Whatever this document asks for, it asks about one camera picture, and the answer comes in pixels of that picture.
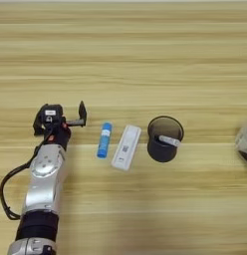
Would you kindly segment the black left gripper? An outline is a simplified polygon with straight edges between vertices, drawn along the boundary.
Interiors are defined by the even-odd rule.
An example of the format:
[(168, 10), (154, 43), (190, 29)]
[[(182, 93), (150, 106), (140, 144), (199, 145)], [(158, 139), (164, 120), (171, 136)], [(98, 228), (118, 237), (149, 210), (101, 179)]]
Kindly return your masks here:
[(87, 111), (83, 101), (80, 102), (78, 120), (67, 121), (65, 117), (46, 117), (48, 104), (44, 104), (35, 116), (33, 122), (34, 135), (42, 135), (43, 145), (57, 144), (63, 149), (67, 149), (71, 138), (72, 127), (84, 127), (87, 122)]

